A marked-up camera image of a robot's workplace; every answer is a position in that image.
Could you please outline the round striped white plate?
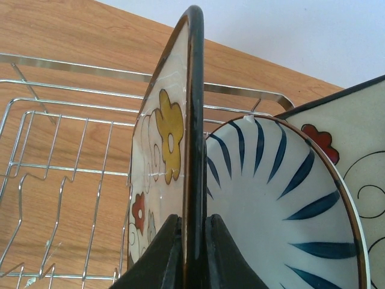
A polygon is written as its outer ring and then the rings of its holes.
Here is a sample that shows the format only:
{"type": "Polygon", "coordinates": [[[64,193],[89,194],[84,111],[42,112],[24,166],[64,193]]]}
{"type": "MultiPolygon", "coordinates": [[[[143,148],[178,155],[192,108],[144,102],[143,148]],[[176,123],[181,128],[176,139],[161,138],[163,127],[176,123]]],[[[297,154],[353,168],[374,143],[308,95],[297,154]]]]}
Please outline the round striped white plate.
{"type": "Polygon", "coordinates": [[[356,206],[314,141],[274,117],[244,116],[206,144],[208,214],[268,288],[369,288],[356,206]]]}

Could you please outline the square floral plate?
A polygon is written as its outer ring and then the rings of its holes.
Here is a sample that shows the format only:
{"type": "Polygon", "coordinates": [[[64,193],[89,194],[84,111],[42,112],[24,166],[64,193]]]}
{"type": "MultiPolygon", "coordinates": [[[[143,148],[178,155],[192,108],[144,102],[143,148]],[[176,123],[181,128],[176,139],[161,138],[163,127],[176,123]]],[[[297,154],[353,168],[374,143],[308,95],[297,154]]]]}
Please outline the square floral plate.
{"type": "Polygon", "coordinates": [[[343,177],[362,222],[371,287],[384,288],[384,77],[278,115],[307,134],[343,177]]]}

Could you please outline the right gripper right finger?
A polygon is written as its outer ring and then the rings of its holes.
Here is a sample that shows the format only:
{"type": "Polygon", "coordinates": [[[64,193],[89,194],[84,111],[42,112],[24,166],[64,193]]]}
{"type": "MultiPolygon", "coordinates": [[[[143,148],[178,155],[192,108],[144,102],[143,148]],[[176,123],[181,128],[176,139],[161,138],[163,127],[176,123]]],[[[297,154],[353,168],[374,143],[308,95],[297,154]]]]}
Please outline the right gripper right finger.
{"type": "Polygon", "coordinates": [[[205,221],[205,288],[266,288],[248,265],[218,214],[205,221]]]}

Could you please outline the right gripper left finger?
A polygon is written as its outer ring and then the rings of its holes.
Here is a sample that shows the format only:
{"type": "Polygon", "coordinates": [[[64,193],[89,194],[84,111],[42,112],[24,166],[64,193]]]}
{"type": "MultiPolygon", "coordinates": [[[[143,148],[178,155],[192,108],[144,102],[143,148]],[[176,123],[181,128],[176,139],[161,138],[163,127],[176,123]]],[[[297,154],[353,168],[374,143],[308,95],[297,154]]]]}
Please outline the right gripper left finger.
{"type": "Polygon", "coordinates": [[[182,288],[181,218],[171,214],[142,257],[112,289],[182,288]]]}

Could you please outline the wire metal dish rack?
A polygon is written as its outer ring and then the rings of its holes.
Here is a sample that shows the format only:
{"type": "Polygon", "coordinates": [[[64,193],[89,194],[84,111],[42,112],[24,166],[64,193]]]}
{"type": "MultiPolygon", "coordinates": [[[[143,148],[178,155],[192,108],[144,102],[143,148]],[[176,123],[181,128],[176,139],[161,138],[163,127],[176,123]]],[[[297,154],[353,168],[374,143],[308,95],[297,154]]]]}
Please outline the wire metal dish rack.
{"type": "MultiPolygon", "coordinates": [[[[105,176],[112,176],[113,181],[116,181],[117,178],[128,178],[128,172],[119,169],[118,162],[120,155],[117,157],[109,155],[111,148],[111,138],[114,128],[116,129],[125,129],[132,130],[134,127],[134,122],[138,110],[134,109],[132,101],[129,101],[128,108],[113,107],[112,105],[102,105],[102,104],[92,104],[91,102],[82,102],[77,99],[75,101],[69,100],[58,100],[58,99],[44,99],[40,98],[33,87],[44,87],[48,89],[58,89],[68,92],[79,92],[79,93],[88,93],[92,95],[101,95],[109,96],[113,98],[124,98],[124,99],[134,99],[134,100],[143,100],[143,96],[130,95],[117,92],[109,92],[102,90],[86,89],[75,86],[64,86],[56,84],[48,84],[43,82],[33,82],[28,81],[25,78],[25,75],[19,69],[19,66],[30,66],[35,68],[42,69],[53,69],[60,70],[64,72],[71,73],[83,73],[87,75],[96,75],[107,78],[119,78],[127,79],[130,81],[139,81],[139,82],[150,82],[152,75],[142,72],[132,72],[128,70],[112,69],[108,67],[99,67],[91,66],[86,64],[79,63],[68,63],[64,61],[57,61],[45,58],[37,57],[27,57],[24,55],[8,54],[1,53],[1,63],[10,64],[11,67],[15,70],[16,74],[20,79],[3,79],[1,78],[1,83],[9,84],[19,84],[24,85],[27,90],[31,93],[31,97],[19,97],[10,100],[5,108],[4,114],[1,119],[1,137],[4,132],[5,127],[7,126],[7,121],[9,115],[11,114],[11,108],[17,101],[27,101],[31,105],[27,108],[26,111],[20,117],[20,124],[17,129],[17,133],[14,138],[14,144],[10,152],[9,161],[7,168],[4,174],[1,174],[1,200],[5,196],[7,185],[11,179],[20,179],[21,185],[18,184],[17,189],[20,186],[20,192],[18,191],[18,221],[15,227],[14,232],[12,233],[7,245],[4,249],[3,254],[1,255],[1,266],[4,260],[7,257],[7,254],[10,251],[10,248],[13,244],[16,244],[14,241],[16,239],[17,233],[20,231],[23,222],[23,211],[22,211],[22,181],[24,176],[30,176],[36,180],[41,180],[45,182],[48,177],[48,173],[53,171],[61,172],[64,178],[64,184],[60,183],[60,189],[58,191],[58,205],[56,208],[55,223],[50,234],[49,239],[45,243],[45,252],[42,258],[42,264],[39,267],[36,273],[28,273],[25,271],[25,263],[17,265],[14,269],[8,270],[1,273],[1,278],[11,278],[18,277],[16,288],[21,288],[21,280],[24,277],[29,279],[26,282],[24,288],[29,287],[37,280],[42,280],[44,278],[49,278],[48,288],[52,288],[52,283],[55,278],[67,280],[66,284],[70,282],[69,280],[81,280],[82,288],[85,288],[85,283],[87,280],[92,280],[95,282],[104,282],[111,281],[112,284],[121,277],[123,272],[123,253],[125,252],[125,236],[122,235],[121,244],[119,245],[119,263],[114,267],[113,274],[88,274],[88,266],[90,262],[90,256],[92,253],[92,245],[94,241],[95,226],[97,223],[98,210],[100,204],[100,194],[103,188],[103,180],[105,176]],[[54,111],[51,109],[47,110],[45,104],[49,105],[58,105],[59,110],[54,111]],[[126,113],[132,114],[135,118],[134,120],[122,119],[121,116],[118,117],[117,113],[126,113]],[[39,129],[39,132],[42,131],[42,120],[46,118],[52,122],[53,127],[49,126],[50,137],[52,135],[52,141],[48,145],[48,138],[44,137],[41,140],[38,139],[38,136],[31,135],[33,128],[39,129]],[[70,128],[70,125],[81,125],[81,136],[78,141],[78,148],[75,151],[74,144],[58,144],[58,139],[63,140],[65,137],[70,135],[71,129],[73,132],[77,131],[77,126],[75,128],[70,128]],[[96,128],[108,129],[108,136],[105,140],[105,150],[104,153],[97,153],[96,149],[87,148],[83,149],[84,141],[93,139],[91,133],[87,136],[87,129],[91,129],[90,125],[96,125],[96,128]],[[93,223],[90,231],[90,238],[87,241],[87,251],[85,255],[85,261],[83,265],[82,272],[79,274],[75,273],[56,273],[56,263],[50,264],[46,268],[47,262],[52,258],[56,250],[62,243],[53,244],[55,236],[57,234],[61,213],[70,213],[74,210],[66,209],[63,211],[63,193],[64,185],[72,183],[75,180],[77,174],[88,174],[88,175],[97,175],[100,176],[100,181],[97,186],[97,196],[95,209],[93,212],[93,223]]],[[[204,83],[204,90],[210,93],[219,93],[224,95],[234,95],[234,96],[243,96],[246,98],[257,99],[256,104],[251,110],[242,110],[238,108],[230,107],[218,107],[214,105],[204,104],[204,108],[209,110],[218,110],[232,113],[244,113],[244,114],[256,114],[256,107],[262,100],[271,101],[278,103],[285,111],[291,110],[295,107],[293,102],[289,100],[285,95],[277,92],[269,92],[266,90],[258,89],[248,89],[244,87],[235,87],[231,85],[223,84],[214,84],[210,82],[204,83]]]]}

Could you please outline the square dark rimmed plate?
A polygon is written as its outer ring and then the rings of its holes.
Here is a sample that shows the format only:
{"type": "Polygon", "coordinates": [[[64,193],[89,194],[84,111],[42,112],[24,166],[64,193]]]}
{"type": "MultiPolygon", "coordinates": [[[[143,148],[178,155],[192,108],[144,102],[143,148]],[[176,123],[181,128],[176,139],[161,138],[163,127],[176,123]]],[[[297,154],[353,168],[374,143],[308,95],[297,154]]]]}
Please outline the square dark rimmed plate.
{"type": "Polygon", "coordinates": [[[187,8],[149,82],[132,134],[128,269],[171,214],[181,218],[182,287],[202,284],[204,19],[187,8]]]}

